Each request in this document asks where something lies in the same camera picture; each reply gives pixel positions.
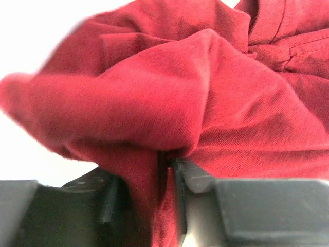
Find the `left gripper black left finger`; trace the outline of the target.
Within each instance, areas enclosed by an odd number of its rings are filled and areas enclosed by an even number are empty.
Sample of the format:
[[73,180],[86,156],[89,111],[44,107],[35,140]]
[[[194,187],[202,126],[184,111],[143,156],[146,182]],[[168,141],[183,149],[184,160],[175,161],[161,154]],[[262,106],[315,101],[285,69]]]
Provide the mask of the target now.
[[1,181],[1,246],[149,246],[126,182],[96,168],[51,187]]

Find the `dark red t shirt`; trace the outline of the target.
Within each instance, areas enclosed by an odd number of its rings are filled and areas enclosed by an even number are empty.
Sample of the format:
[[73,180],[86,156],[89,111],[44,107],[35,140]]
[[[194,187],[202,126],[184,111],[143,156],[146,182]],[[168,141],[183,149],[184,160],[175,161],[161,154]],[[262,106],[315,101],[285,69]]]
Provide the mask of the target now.
[[177,246],[173,169],[328,178],[328,1],[133,1],[84,20],[1,109],[47,149],[121,176],[128,246]]

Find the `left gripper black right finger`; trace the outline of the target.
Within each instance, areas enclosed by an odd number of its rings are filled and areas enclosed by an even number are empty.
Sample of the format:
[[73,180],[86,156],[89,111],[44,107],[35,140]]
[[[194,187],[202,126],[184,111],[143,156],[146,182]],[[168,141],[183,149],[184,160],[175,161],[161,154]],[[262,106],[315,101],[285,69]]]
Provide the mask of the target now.
[[179,246],[328,246],[328,182],[217,179],[171,162]]

